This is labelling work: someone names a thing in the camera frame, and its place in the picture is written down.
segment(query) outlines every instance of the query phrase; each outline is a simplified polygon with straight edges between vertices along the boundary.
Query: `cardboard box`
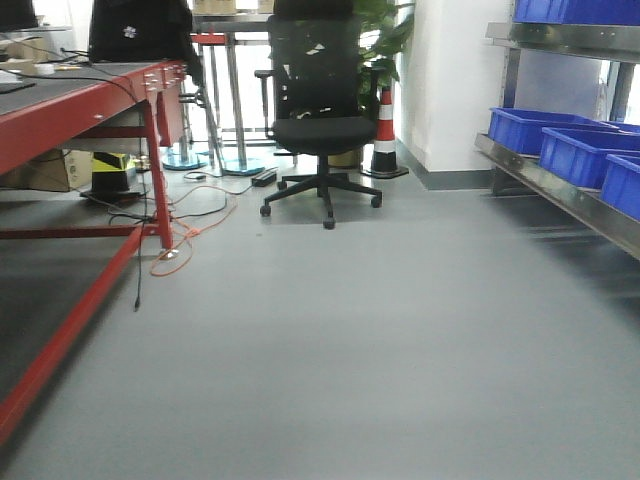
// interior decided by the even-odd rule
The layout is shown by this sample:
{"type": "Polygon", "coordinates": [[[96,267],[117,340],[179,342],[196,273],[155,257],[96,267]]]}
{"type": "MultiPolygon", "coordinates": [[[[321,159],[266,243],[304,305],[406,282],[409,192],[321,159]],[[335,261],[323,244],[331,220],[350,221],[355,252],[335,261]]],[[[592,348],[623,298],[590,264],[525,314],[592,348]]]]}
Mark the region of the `cardboard box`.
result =
{"type": "Polygon", "coordinates": [[[69,192],[91,182],[91,152],[49,150],[0,176],[0,186],[21,190],[69,192]]]}
{"type": "Polygon", "coordinates": [[[0,42],[0,50],[4,50],[11,58],[33,60],[34,63],[49,60],[47,42],[42,37],[18,37],[0,42]]]}
{"type": "Polygon", "coordinates": [[[5,70],[18,70],[25,75],[35,75],[36,66],[33,60],[22,60],[17,58],[10,58],[6,62],[0,62],[0,68],[5,70]]]}

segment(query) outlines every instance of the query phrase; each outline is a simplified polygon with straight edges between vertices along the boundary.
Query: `black bag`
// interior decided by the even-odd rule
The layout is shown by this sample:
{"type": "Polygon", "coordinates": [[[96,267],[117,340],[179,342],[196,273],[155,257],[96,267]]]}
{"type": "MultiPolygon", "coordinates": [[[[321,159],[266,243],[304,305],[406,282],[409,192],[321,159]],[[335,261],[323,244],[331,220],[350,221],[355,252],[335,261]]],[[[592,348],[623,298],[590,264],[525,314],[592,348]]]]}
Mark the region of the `black bag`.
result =
{"type": "Polygon", "coordinates": [[[186,0],[95,0],[89,60],[184,60],[193,83],[202,86],[202,64],[191,43],[192,21],[186,0]]]}

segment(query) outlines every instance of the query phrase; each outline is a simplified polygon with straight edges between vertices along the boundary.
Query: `traffic cone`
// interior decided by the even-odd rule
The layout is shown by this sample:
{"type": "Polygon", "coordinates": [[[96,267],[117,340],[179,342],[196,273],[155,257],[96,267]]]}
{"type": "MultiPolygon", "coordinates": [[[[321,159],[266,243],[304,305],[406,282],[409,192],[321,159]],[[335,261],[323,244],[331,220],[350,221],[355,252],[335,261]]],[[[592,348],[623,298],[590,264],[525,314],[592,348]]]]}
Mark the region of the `traffic cone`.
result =
{"type": "Polygon", "coordinates": [[[373,178],[395,178],[409,173],[407,167],[398,167],[396,163],[396,137],[393,133],[393,105],[389,87],[382,88],[371,166],[363,167],[362,173],[373,178]]]}
{"type": "Polygon", "coordinates": [[[130,155],[94,152],[91,190],[82,192],[81,196],[109,202],[138,198],[144,193],[130,155]]]}

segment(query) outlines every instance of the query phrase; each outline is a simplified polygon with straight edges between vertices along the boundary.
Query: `chair seat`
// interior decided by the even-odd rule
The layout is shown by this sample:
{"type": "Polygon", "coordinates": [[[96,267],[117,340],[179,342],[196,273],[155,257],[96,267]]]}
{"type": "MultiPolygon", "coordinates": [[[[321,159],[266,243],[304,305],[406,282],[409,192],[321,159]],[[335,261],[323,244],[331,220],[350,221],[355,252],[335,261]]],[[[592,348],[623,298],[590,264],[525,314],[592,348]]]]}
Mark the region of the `chair seat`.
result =
{"type": "Polygon", "coordinates": [[[376,125],[364,117],[281,119],[273,136],[289,151],[336,155],[362,147],[375,137],[376,125]]]}

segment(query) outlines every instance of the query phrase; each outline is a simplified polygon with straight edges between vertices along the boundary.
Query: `blue storage crate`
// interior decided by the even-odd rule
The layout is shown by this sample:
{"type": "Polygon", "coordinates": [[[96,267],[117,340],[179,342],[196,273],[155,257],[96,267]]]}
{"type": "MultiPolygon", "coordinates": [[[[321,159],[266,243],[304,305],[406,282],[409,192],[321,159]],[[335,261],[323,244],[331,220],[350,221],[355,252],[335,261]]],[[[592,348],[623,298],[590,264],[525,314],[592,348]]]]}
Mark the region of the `blue storage crate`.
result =
{"type": "Polygon", "coordinates": [[[572,129],[543,128],[542,168],[578,187],[602,188],[610,153],[640,155],[640,135],[572,129]]]}
{"type": "Polygon", "coordinates": [[[607,155],[609,168],[600,198],[640,220],[640,155],[607,155]]]}
{"type": "Polygon", "coordinates": [[[539,155],[542,127],[617,130],[604,122],[570,113],[541,112],[517,108],[492,108],[489,138],[510,150],[526,155],[539,155]]]}
{"type": "Polygon", "coordinates": [[[513,21],[640,25],[640,0],[518,0],[513,21]]]}
{"type": "Polygon", "coordinates": [[[614,127],[618,127],[621,132],[625,133],[640,133],[640,125],[633,125],[631,123],[622,122],[605,122],[614,127]]]}

